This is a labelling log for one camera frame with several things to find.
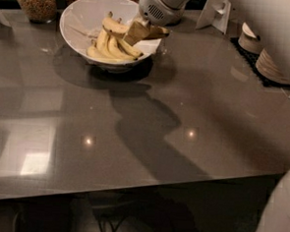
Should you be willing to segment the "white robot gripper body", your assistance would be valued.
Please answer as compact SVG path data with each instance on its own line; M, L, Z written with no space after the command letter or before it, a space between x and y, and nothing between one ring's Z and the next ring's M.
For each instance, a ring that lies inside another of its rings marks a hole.
M181 19L186 0L140 0L140 15L156 26L174 25Z

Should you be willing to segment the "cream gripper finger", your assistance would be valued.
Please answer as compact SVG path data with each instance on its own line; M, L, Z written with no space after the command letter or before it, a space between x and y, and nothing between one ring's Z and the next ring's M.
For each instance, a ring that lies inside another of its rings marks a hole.
M130 45L142 41L150 34L149 22L141 23L138 20L131 22L128 32L124 35L123 39Z

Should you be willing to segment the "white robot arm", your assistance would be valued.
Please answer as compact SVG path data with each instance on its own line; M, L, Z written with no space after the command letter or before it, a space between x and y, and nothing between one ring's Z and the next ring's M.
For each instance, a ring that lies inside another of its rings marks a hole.
M206 0L207 7L220 0ZM229 0L239 19L261 37L261 43L290 82L290 0ZM138 15L124 35L129 44L149 35L151 25L164 26L188 0L140 0ZM290 232L290 169L274 188L257 232Z

